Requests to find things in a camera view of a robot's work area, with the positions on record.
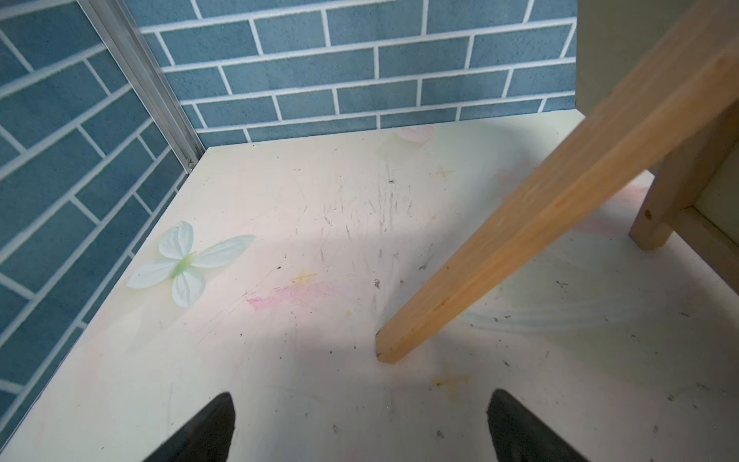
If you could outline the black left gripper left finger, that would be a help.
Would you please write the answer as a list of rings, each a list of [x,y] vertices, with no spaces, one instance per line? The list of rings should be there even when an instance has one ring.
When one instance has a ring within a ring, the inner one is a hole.
[[[228,392],[217,395],[148,456],[145,462],[226,462],[235,431],[236,411]]]

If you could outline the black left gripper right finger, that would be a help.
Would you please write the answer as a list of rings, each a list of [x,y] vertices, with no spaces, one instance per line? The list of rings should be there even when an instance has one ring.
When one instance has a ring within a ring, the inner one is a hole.
[[[494,390],[487,422],[498,461],[587,461],[506,390]]]

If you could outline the wooden easel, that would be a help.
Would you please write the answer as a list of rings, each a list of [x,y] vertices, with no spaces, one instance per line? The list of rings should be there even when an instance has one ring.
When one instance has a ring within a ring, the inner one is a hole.
[[[394,364],[738,99],[738,5],[699,1],[377,332]]]

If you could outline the plywood board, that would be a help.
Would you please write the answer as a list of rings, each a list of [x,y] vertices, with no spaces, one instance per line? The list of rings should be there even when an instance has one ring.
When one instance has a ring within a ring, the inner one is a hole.
[[[581,1],[575,106],[589,114],[691,8],[689,1]],[[630,234],[643,249],[663,246],[694,210],[710,230],[738,241],[738,107],[655,164],[654,182]]]

